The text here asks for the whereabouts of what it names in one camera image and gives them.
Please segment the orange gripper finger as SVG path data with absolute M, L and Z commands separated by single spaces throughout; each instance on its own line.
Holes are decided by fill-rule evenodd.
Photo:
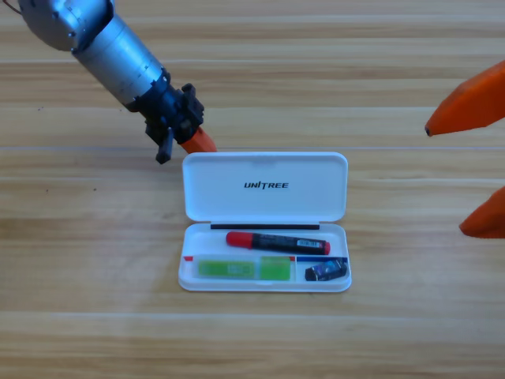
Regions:
M 470 237 L 504 239 L 505 192 L 497 190 L 474 210 L 460 225 L 460 231 Z
M 479 129 L 504 119 L 504 62 L 462 82 L 425 124 L 432 137 Z

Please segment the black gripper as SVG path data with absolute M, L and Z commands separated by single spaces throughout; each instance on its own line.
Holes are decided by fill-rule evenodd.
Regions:
M 201 127 L 204 106 L 191 84 L 176 89 L 166 82 L 156 82 L 136 98 L 136 111 L 145 118 L 145 133 L 158 145 L 158 163 L 170 160 L 174 142 L 188 154 L 217 152 L 215 142 Z

